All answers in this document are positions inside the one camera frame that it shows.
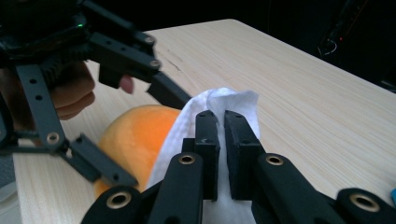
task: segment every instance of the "cloth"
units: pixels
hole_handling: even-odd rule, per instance
[[[218,120],[219,179],[218,199],[215,202],[204,200],[204,224],[240,224],[255,223],[251,214],[251,201],[234,201],[231,198],[228,179],[226,147],[224,137],[224,112],[232,110],[247,119],[256,137],[260,136],[256,115],[258,94],[254,91],[233,91],[227,88],[204,91],[192,97],[181,110],[175,124],[167,135],[158,159],[152,169],[148,188],[163,180],[169,161],[181,152],[183,138],[195,137],[195,116],[207,109],[211,110]]]

